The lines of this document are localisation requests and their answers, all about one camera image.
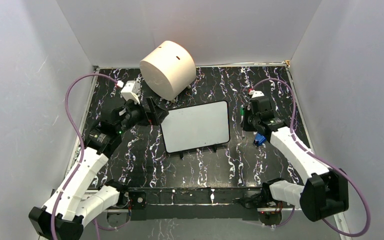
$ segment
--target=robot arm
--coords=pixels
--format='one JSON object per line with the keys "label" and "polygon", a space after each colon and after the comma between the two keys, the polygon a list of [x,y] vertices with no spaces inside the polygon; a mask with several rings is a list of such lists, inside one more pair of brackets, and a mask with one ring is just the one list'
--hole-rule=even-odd
{"label": "robot arm", "polygon": [[256,146],[269,142],[279,149],[298,172],[305,186],[277,178],[262,185],[260,199],[265,203],[286,202],[301,208],[310,221],[332,216],[348,209],[348,182],[324,163],[301,149],[285,122],[274,116],[270,99],[261,91],[252,91],[250,104],[242,109],[244,131],[257,132]]}
{"label": "robot arm", "polygon": [[72,167],[54,194],[41,208],[33,207],[28,217],[36,232],[47,239],[52,239],[51,216],[64,184],[69,181],[62,193],[55,214],[55,230],[59,239],[79,239],[83,228],[105,209],[126,203],[124,194],[127,186],[114,180],[105,183],[97,193],[81,202],[98,171],[107,163],[116,148],[122,143],[122,134],[135,125],[158,126],[169,114],[152,100],[147,98],[149,110],[139,102],[137,92],[139,83],[128,81],[121,91],[125,104],[115,109],[105,109],[101,118],[89,132],[85,133],[84,157],[80,167]]}

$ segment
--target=black table surface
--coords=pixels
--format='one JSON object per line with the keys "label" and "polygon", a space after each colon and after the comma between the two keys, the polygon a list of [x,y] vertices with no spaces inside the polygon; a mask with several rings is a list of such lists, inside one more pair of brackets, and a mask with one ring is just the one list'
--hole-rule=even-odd
{"label": "black table surface", "polygon": [[[268,77],[289,83],[287,71],[285,66],[197,67],[192,88],[185,89],[172,103],[148,87],[139,68],[100,69],[99,73],[124,83],[139,82],[141,100],[152,97],[160,107],[168,110],[226,100],[230,142],[216,152],[210,147],[186,151],[182,160],[177,154],[165,152],[159,126],[135,126],[123,134],[122,144],[98,172],[89,189],[96,189],[110,179],[133,188],[259,187],[263,182],[279,177],[302,185],[301,178],[279,150],[269,143],[255,147],[254,133],[243,134],[240,126],[240,108],[249,102],[248,90]],[[257,90],[273,99],[276,117],[286,119],[289,124],[293,106],[288,89],[281,83],[267,81]],[[88,109],[85,131],[100,119],[102,109],[118,107],[123,102],[121,90],[99,77]],[[300,113],[294,117],[295,132],[308,146]]]}

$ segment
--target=blue object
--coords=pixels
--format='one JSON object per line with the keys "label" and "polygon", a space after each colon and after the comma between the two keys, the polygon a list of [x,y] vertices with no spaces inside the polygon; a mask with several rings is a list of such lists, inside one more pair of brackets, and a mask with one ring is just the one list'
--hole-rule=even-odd
{"label": "blue object", "polygon": [[259,146],[263,145],[263,143],[264,143],[265,141],[266,141],[266,137],[263,136],[263,135],[261,135],[261,134],[259,134],[259,133],[257,132],[257,135],[255,135],[255,139],[254,139],[254,145],[257,146],[257,147],[259,147]]}

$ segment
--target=white cylindrical container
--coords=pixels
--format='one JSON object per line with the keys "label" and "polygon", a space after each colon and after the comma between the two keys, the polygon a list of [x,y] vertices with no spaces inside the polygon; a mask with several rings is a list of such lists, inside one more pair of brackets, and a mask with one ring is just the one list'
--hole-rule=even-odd
{"label": "white cylindrical container", "polygon": [[191,55],[172,41],[161,43],[140,61],[139,67],[148,86],[168,101],[175,99],[197,75]]}

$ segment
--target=white board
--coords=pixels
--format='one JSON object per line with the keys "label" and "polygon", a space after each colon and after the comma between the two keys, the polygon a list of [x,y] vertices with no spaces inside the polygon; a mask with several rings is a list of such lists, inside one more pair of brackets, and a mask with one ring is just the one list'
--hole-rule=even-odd
{"label": "white board", "polygon": [[230,141],[227,101],[188,106],[168,112],[161,124],[167,153]]}

